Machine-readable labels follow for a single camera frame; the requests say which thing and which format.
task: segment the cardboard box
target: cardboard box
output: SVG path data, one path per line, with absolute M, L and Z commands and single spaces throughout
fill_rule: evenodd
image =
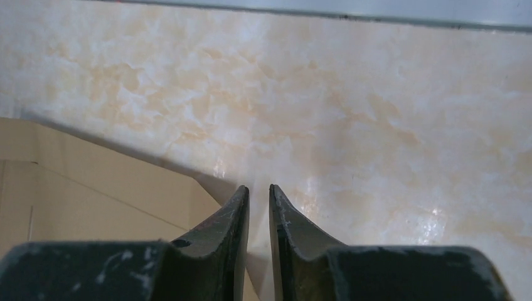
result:
M 0 256 L 40 240 L 173 240 L 220 205 L 192 178 L 0 118 Z M 244 300 L 258 300 L 246 272 Z

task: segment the marble floor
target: marble floor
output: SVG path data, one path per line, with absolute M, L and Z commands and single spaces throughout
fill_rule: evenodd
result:
M 0 0 L 0 115 L 251 189 L 350 244 L 469 245 L 532 295 L 532 35 L 67 0 Z

